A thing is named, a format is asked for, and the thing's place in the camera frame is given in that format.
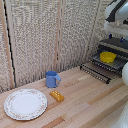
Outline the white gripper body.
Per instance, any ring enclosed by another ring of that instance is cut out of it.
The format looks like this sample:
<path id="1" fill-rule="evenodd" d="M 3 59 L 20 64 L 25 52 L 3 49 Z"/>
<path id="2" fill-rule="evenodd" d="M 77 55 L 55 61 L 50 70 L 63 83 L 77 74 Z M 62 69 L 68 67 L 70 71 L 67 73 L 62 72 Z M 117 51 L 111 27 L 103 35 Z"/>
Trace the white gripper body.
<path id="1" fill-rule="evenodd" d="M 128 25 L 123 25 L 119 21 L 114 23 L 105 22 L 104 29 L 109 32 L 114 32 L 128 36 Z"/>

